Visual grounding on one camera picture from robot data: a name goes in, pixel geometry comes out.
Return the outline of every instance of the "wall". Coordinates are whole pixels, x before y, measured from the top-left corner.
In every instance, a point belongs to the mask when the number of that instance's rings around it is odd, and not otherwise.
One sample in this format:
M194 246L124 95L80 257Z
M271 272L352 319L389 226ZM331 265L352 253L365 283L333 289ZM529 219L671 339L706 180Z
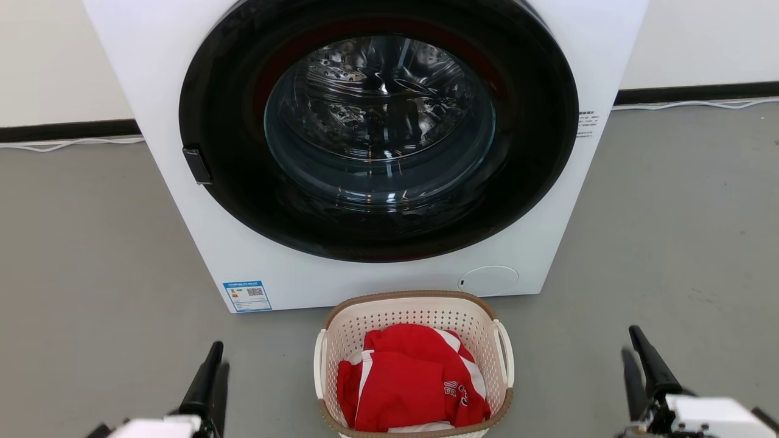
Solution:
M622 88L779 80L776 17L777 0L651 0ZM80 0L0 0L0 60L0 126L132 117Z

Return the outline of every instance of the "white cable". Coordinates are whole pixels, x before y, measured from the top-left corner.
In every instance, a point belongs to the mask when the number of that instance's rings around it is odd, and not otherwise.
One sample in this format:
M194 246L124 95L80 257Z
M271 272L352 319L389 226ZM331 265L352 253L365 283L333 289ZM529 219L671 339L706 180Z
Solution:
M707 106L707 107L716 107L716 108L724 108L724 109L742 109L751 107L752 105L757 104L767 104L769 102L779 102L779 97L770 97L767 99L760 99L758 101L751 101L747 102L745 104L719 104L717 102L706 102L706 101L685 101L685 102L674 102L673 104L666 104L666 105L619 105L612 108L612 111L625 111L625 110L633 110L633 109L643 109L643 110L658 110L658 109L666 109L666 108L676 108L676 107L692 107L692 106Z
M31 152L52 152L53 150L62 149L63 147L68 147L73 144L99 144L99 143L134 144L134 143L141 143L142 141L143 141L142 137L136 137L131 139L119 139L119 140L89 138L89 139L71 140L65 143L57 144L56 146L49 147L46 149L35 147L35 146L40 146L41 142L0 143L0 149L21 149L21 150L29 150Z

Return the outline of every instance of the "floor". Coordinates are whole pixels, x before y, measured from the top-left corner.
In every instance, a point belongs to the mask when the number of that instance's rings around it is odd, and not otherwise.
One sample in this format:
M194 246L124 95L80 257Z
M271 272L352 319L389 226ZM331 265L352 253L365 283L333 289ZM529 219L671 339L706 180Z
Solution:
M163 415L220 339L227 438L334 436L328 309L228 313L143 144L0 151L0 205L4 435ZM614 113L544 291L490 299L518 369L489 436L612 436L630 324L699 394L779 415L777 217L779 104Z

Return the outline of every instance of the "washing machine door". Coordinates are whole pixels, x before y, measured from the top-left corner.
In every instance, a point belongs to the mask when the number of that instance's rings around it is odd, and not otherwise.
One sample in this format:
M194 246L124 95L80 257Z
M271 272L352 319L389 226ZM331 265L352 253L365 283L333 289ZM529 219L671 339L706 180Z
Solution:
M563 53L520 2L249 0L192 60L180 128L195 180L251 229L393 262L528 212L577 112Z

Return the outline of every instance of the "white basket handle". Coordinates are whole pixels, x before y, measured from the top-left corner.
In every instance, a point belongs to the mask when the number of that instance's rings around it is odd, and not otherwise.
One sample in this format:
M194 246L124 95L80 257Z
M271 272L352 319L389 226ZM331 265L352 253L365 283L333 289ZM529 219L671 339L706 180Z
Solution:
M498 354L502 359L500 361L500 367L506 378L506 386L512 388L514 387L514 350L511 349L509 334L506 332L506 328L503 324L498 320L493 320L492 322L495 323L495 327L498 329L500 342L503 344L503 349L506 350L506 356L504 356L502 351L500 351L500 346L498 346Z
M322 329L319 332L319 336L316 337L316 345L314 346L314 390L316 390L316 397L319 400L324 400L325 398L325 391L322 389L322 378L324 375L326 334L327 330Z

